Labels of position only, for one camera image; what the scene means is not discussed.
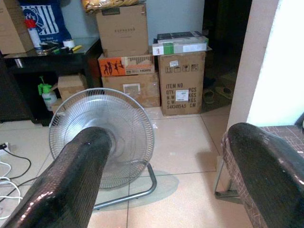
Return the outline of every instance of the electric fan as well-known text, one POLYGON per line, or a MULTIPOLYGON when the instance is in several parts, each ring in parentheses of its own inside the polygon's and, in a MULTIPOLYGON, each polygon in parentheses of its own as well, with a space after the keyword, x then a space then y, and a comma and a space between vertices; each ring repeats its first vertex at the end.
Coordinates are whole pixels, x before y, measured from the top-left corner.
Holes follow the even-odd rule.
POLYGON ((123 186, 136 179, 146 167, 152 180, 150 189, 97 204, 94 209, 136 199, 155 190, 156 178, 149 164, 154 148, 153 127, 138 102, 108 88, 87 89, 71 96, 57 109, 50 123, 49 145, 53 158, 88 127, 105 129, 112 143, 100 188, 123 186))

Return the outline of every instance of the slipper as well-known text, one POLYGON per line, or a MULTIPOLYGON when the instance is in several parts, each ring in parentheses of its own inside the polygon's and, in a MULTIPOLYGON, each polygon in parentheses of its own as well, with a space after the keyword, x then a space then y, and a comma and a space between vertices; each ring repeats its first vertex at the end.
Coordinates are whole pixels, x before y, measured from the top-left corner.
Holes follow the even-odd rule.
POLYGON ((232 100, 233 93, 231 89, 227 87, 215 87, 215 91, 221 94, 222 96, 226 97, 227 99, 232 100))
POLYGON ((206 104, 213 104, 214 100, 213 100, 213 97, 214 97, 214 92, 210 89, 205 89, 203 91, 204 93, 204 101, 206 104))

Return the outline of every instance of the white wall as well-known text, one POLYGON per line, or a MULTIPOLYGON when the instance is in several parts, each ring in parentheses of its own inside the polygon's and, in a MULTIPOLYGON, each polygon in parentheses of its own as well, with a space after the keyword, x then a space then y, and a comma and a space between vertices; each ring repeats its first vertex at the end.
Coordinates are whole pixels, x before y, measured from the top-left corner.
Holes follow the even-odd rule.
MULTIPOLYGON (((149 45, 158 33, 202 30, 204 0, 147 0, 149 45)), ((62 0, 66 28, 73 38, 99 36, 93 14, 81 0, 62 0)))
POLYGON ((304 113, 303 8, 303 0, 253 0, 228 127, 291 125, 304 113))
POLYGON ((279 1, 248 123, 291 125, 304 113, 303 9, 303 0, 279 1))

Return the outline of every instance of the spray bottle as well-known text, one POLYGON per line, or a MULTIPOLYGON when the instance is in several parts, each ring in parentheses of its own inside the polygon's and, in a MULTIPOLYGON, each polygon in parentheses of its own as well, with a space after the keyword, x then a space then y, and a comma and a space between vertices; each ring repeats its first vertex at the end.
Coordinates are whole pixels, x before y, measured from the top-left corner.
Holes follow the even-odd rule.
POLYGON ((43 76, 40 77, 42 83, 38 85, 39 95, 42 95, 44 103, 49 111, 52 111, 52 104, 56 102, 57 97, 54 91, 51 90, 52 86, 45 84, 43 76))

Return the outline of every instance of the plastic bag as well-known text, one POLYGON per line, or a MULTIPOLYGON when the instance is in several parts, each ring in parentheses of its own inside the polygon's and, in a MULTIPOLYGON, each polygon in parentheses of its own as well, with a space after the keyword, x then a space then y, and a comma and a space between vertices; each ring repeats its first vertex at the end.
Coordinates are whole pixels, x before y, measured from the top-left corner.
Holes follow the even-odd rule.
POLYGON ((62 42, 71 39, 63 20, 60 0, 19 0, 19 2, 25 18, 35 21, 42 42, 62 42))
POLYGON ((86 12, 93 10, 110 9, 120 6, 131 6, 139 0, 81 0, 86 12))

